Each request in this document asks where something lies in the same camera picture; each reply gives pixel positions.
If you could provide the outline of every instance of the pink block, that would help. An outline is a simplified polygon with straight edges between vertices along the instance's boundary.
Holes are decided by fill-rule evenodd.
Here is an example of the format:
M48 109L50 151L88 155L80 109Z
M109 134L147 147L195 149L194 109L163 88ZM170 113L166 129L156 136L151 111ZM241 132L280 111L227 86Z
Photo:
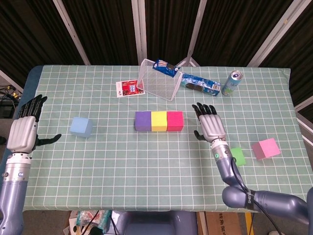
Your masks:
M259 141L252 145L252 149L257 160L270 158L272 156L280 154L280 150L274 138Z
M184 127L182 111L167 111L167 131L181 131Z

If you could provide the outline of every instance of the foam cube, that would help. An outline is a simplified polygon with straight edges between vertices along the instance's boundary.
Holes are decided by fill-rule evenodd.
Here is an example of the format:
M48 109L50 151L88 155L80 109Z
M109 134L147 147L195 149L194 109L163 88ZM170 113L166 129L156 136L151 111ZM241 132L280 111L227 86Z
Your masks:
M92 121L88 118L74 117L70 126L70 132L74 135L88 138L92 131Z
M153 111L151 112L151 130L166 131L167 130L167 112Z
M236 159L236 165L241 166L246 164L243 150L241 148L232 148L230 149L231 154Z
M182 111L167 111L167 131L181 131L183 127Z
M151 112L136 112L135 114L136 131L151 131Z
M270 158L280 154L280 150L274 138L259 141L252 145L252 149L257 160Z

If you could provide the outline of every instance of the robotic arm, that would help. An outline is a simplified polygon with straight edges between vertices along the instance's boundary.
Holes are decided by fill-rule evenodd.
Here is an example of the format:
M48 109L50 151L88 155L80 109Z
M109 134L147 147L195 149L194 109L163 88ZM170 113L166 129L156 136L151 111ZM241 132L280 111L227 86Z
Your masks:
M198 131L194 131L195 136L200 141L211 143L211 150L222 180L229 185L222 192L223 202L231 208L262 211L308 225L308 205L301 198L284 193L253 191L245 186L237 166L234 164L235 159L225 141L224 126L215 108L212 105L208 107L200 103L192 105L192 107L200 121L203 132L203 135L200 135ZM309 199L313 198L312 194L313 190L310 190L308 202Z
M61 134L52 139L38 139L37 127L43 103L47 97L39 95L22 106L18 118L13 121L7 148L11 150L0 194L0 210L3 220L0 235L20 235L23 231L23 207L31 164L28 156L36 146L56 142Z

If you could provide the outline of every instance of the green block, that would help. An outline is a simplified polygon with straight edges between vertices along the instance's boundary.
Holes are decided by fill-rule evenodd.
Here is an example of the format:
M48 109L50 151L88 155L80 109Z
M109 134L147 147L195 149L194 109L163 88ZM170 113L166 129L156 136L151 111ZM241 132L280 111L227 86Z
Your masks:
M241 148L232 148L230 150L233 157L236 159L236 165L241 166L246 164L243 150Z

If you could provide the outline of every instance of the table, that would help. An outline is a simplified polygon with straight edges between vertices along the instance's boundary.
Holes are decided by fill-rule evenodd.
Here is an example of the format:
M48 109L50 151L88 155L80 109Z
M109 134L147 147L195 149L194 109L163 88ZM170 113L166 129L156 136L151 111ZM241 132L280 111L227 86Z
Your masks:
M47 95L40 138L61 133L32 153L25 210L238 211L222 201L222 182L191 104L212 104L231 148L240 147L239 171L253 190L292 193L302 199L313 173L289 93L289 69L183 67L186 73L224 83L233 70L244 79L233 97L180 87L172 102L151 94L116 98L117 81L137 79L137 66L43 67L36 94ZM181 133L138 133L135 111L181 110ZM73 117L90 118L88 139L69 133ZM282 154L257 161L251 145L275 138Z

